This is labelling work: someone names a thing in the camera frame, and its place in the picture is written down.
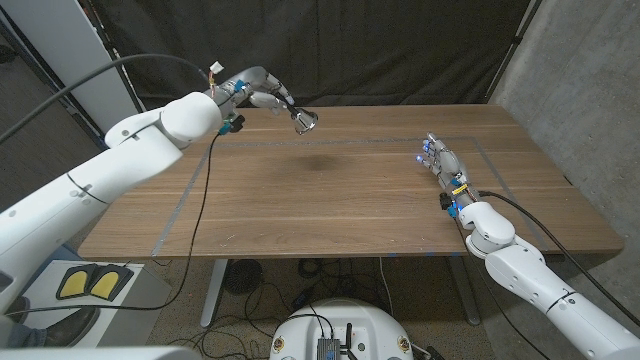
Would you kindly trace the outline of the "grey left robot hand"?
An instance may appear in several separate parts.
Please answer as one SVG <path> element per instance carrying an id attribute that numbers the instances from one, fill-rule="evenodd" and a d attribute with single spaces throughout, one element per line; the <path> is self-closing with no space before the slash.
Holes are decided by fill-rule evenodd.
<path id="1" fill-rule="evenodd" d="M 241 71 L 226 81 L 215 79 L 216 71 L 209 72 L 210 94 L 222 114 L 230 118 L 236 107 L 245 100 L 254 106 L 268 108 L 275 115 L 287 109 L 293 117 L 299 114 L 295 101 L 286 87 L 264 67 L 254 66 Z"/>

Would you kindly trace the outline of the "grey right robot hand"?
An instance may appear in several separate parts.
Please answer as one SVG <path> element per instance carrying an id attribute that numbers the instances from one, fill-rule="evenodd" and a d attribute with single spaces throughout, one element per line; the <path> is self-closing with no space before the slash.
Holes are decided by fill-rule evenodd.
<path id="1" fill-rule="evenodd" d="M 441 188 L 454 202 L 462 206 L 478 202 L 479 194 L 471 184 L 465 163 L 441 139 L 428 132 L 422 151 L 416 161 L 436 176 Z"/>

